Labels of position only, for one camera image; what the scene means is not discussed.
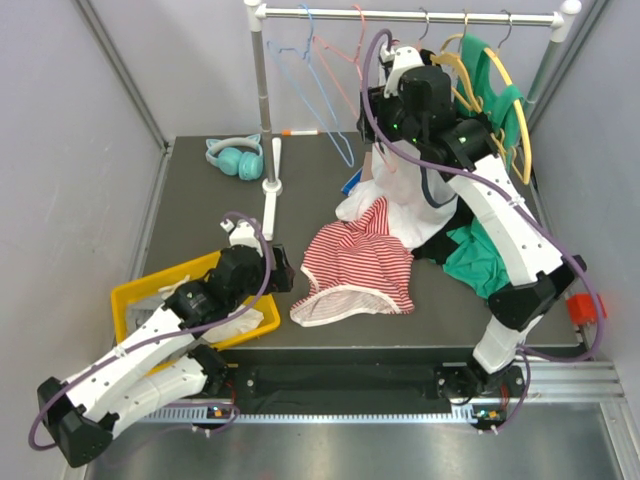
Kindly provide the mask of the yellow plastic bin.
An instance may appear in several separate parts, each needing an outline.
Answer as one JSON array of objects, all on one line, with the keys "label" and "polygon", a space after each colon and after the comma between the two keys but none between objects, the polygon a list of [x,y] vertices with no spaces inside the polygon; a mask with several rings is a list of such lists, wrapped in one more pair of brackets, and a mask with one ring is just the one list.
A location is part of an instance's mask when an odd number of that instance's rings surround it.
[{"label": "yellow plastic bin", "polygon": [[[191,276],[190,280],[206,275],[216,266],[219,257],[220,253],[215,251],[115,287],[111,292],[111,307],[116,342],[121,343],[133,334],[162,303],[159,288],[174,284],[186,275]],[[211,347],[219,351],[227,350],[279,328],[281,318],[273,298],[275,293],[269,293],[268,286],[269,283],[265,293],[252,307],[264,314],[259,327],[232,339],[210,344]]]}]

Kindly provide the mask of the pink wire hanger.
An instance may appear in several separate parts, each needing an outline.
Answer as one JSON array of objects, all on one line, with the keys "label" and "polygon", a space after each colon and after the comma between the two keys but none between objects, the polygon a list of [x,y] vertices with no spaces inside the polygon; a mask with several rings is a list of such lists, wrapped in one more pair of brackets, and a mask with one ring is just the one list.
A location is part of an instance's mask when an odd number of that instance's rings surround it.
[{"label": "pink wire hanger", "polygon": [[351,36],[352,42],[347,46],[335,45],[321,35],[313,34],[312,49],[336,88],[342,103],[356,121],[359,117],[356,95],[363,80],[360,57],[367,33],[367,20],[358,4],[352,4],[350,9],[358,13],[359,24],[357,33]]}]

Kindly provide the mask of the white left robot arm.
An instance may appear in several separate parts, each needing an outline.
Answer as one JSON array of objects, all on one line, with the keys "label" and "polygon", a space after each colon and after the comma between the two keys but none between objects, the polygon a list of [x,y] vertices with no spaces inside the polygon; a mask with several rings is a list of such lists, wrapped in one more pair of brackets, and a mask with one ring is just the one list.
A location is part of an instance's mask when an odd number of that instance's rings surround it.
[{"label": "white left robot arm", "polygon": [[222,222],[229,245],[202,276],[177,285],[150,318],[101,359],[64,380],[37,389],[40,408],[29,433],[43,426],[71,468],[100,457],[141,418],[192,395],[216,396],[227,365],[201,342],[208,331],[246,315],[264,296],[288,292],[294,270],[281,244],[268,242],[249,217],[230,212]]}]

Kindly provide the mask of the yellow hanger front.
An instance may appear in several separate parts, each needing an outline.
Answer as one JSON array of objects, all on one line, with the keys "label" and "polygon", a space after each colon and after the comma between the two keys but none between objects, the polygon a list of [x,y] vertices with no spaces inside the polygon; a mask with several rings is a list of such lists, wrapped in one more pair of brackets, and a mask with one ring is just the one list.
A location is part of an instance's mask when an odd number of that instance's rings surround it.
[{"label": "yellow hanger front", "polygon": [[437,66],[448,66],[457,76],[457,86],[452,93],[461,112],[465,115],[485,115],[491,122],[491,137],[504,156],[504,138],[506,134],[501,127],[501,120],[494,125],[492,108],[498,101],[498,95],[493,91],[489,79],[490,64],[493,64],[506,86],[512,85],[512,79],[489,45],[483,40],[470,34],[458,33],[448,37],[440,48],[439,54],[432,54],[431,60]]}]

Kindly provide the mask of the white navy-trimmed tank top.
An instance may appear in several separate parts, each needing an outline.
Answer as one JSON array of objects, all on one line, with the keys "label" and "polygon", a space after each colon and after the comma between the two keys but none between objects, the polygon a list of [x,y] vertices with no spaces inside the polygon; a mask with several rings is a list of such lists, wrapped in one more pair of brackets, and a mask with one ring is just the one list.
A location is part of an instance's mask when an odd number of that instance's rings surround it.
[{"label": "white navy-trimmed tank top", "polygon": [[[439,205],[437,208],[424,196],[424,179],[431,197]],[[344,222],[358,220],[381,197],[387,199],[389,234],[409,250],[434,237],[457,210],[453,190],[436,171],[424,171],[391,152],[381,153],[374,147],[365,154],[360,181],[336,207],[336,217]]]}]

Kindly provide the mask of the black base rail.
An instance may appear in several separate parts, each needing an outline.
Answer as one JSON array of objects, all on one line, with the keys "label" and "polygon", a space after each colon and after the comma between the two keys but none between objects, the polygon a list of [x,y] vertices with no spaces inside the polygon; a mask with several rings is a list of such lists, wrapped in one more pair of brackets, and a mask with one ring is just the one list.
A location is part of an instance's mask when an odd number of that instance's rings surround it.
[{"label": "black base rail", "polygon": [[452,400],[516,397],[524,392],[520,367],[487,374],[468,349],[302,348],[231,349],[235,385],[256,398],[289,402],[301,394],[316,405],[357,394]]}]

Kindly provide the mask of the red plastic block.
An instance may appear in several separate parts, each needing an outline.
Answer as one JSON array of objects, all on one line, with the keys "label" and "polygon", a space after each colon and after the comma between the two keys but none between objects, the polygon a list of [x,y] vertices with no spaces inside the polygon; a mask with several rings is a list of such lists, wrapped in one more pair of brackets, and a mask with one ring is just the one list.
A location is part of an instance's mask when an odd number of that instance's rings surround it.
[{"label": "red plastic block", "polygon": [[566,300],[569,318],[575,326],[594,325],[597,323],[597,310],[592,297],[588,293],[577,293]]}]

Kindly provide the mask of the teal cat-ear headphones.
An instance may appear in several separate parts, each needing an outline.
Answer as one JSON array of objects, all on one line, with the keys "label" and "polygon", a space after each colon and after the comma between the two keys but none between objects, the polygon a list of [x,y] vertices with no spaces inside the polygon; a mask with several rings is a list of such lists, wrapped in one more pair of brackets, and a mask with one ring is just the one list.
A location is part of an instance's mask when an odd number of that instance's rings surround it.
[{"label": "teal cat-ear headphones", "polygon": [[205,159],[227,176],[259,180],[264,169],[261,135],[207,139]]}]

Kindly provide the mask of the blue box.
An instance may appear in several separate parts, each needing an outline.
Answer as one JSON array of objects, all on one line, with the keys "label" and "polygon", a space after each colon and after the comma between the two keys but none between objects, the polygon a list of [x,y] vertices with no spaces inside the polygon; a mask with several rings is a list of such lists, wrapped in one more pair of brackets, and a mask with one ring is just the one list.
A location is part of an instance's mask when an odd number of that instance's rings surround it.
[{"label": "blue box", "polygon": [[360,182],[362,177],[363,168],[358,169],[350,179],[343,185],[341,188],[341,192],[345,196],[349,196],[352,190],[356,187],[356,185]]}]

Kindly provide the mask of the yellow hanger rear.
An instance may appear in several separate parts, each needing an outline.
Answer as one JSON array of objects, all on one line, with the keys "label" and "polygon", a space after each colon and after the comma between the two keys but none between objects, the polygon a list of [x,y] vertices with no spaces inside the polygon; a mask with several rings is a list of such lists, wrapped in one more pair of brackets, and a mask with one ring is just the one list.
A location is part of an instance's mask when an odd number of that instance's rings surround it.
[{"label": "yellow hanger rear", "polygon": [[[506,87],[512,86],[513,85],[512,79],[506,67],[504,66],[502,61],[499,59],[498,55],[490,47],[485,47],[484,52],[495,65],[496,69],[498,70],[500,76],[502,77],[505,83],[505,86]],[[530,183],[531,173],[532,173],[532,150],[531,150],[529,129],[528,129],[522,101],[519,99],[516,99],[513,102],[513,105],[514,105],[516,117],[519,124],[519,131],[520,131],[520,137],[521,137],[521,150],[523,152],[523,169],[519,170],[515,166],[515,164],[512,164],[512,166],[513,166],[513,169],[515,170],[515,173],[518,175],[518,177],[522,181],[522,183],[524,185],[528,185]]]}]

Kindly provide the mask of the red white striped tank top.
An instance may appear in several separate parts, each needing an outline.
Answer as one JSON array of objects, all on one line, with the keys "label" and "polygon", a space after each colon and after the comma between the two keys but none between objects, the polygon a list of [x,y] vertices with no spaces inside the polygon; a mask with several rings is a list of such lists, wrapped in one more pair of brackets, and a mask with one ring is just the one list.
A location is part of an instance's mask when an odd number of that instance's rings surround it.
[{"label": "red white striped tank top", "polygon": [[300,267],[309,293],[291,307],[290,318],[319,327],[358,314],[409,314],[412,263],[389,233],[388,201],[378,198],[359,219],[328,224],[313,238]]}]

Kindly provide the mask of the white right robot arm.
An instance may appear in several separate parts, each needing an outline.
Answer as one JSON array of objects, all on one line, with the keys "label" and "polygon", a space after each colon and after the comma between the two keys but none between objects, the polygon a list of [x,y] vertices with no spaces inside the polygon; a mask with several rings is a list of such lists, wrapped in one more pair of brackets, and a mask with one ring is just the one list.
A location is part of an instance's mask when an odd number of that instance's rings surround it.
[{"label": "white right robot arm", "polygon": [[361,133],[403,160],[435,171],[470,208],[496,247],[508,277],[491,294],[491,318],[463,369],[463,396],[498,389],[529,332],[583,272],[562,252],[518,194],[490,136],[488,123],[457,116],[449,76],[418,50],[375,40],[364,63],[380,56],[385,82],[363,85]]}]

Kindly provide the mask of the cream white cloth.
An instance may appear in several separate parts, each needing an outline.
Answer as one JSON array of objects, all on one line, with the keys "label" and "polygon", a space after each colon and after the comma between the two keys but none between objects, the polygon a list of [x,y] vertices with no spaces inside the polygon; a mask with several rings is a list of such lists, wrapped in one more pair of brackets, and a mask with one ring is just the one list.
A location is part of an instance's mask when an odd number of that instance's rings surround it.
[{"label": "cream white cloth", "polygon": [[[160,294],[160,298],[162,300],[166,300],[179,286],[187,283],[190,279],[191,276],[186,275],[183,279],[174,284],[159,288],[158,293]],[[209,329],[207,332],[202,334],[201,339],[209,344],[223,342],[255,330],[263,320],[264,314],[251,308],[234,320]]]}]

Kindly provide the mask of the yellow hanger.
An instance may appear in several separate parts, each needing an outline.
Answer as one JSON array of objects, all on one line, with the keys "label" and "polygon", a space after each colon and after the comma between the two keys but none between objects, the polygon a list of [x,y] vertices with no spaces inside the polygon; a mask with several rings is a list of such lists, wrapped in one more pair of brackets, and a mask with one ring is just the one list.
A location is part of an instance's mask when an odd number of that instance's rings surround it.
[{"label": "yellow hanger", "polygon": [[[499,59],[498,55],[490,47],[485,47],[484,52],[495,65],[496,69],[498,70],[500,76],[502,77],[505,83],[505,86],[506,87],[512,86],[513,85],[512,79],[506,67],[504,66],[502,61]],[[513,166],[513,169],[515,170],[515,173],[518,175],[518,177],[522,181],[522,183],[524,185],[528,185],[530,183],[531,173],[532,173],[532,150],[531,150],[529,129],[528,129],[522,101],[519,99],[516,99],[513,102],[513,105],[514,105],[516,117],[519,124],[519,131],[520,131],[520,137],[521,137],[521,150],[523,152],[523,169],[519,170],[515,166],[515,164],[512,164],[512,166]]]},{"label": "yellow hanger", "polygon": [[483,40],[470,34],[458,33],[448,37],[440,48],[439,54],[432,54],[431,60],[437,66],[448,66],[457,76],[457,86],[452,93],[461,112],[465,115],[485,115],[491,122],[491,137],[504,156],[504,138],[506,134],[501,127],[501,120],[494,125],[492,108],[498,101],[498,95],[493,91],[489,79],[490,64],[493,64],[506,86],[512,85],[512,79],[489,45]]}]

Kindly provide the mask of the green tank top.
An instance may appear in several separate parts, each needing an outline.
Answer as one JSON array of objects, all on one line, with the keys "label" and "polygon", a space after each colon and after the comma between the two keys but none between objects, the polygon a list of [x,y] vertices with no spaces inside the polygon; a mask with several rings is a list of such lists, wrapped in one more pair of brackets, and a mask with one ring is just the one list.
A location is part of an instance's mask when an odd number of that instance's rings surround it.
[{"label": "green tank top", "polygon": [[[506,167],[511,168],[521,132],[528,128],[519,122],[517,108],[522,105],[523,95],[518,87],[509,79],[499,93],[491,86],[490,70],[496,59],[497,55],[486,42],[471,34],[465,35],[461,39],[461,62],[472,91],[468,93],[465,82],[459,79],[454,98],[459,114],[474,117],[482,112],[487,116],[492,133],[500,142],[500,154]],[[504,262],[477,219],[465,220],[462,226],[448,231],[447,236],[454,247],[445,260],[445,273],[470,286],[482,299],[509,283]]]}]

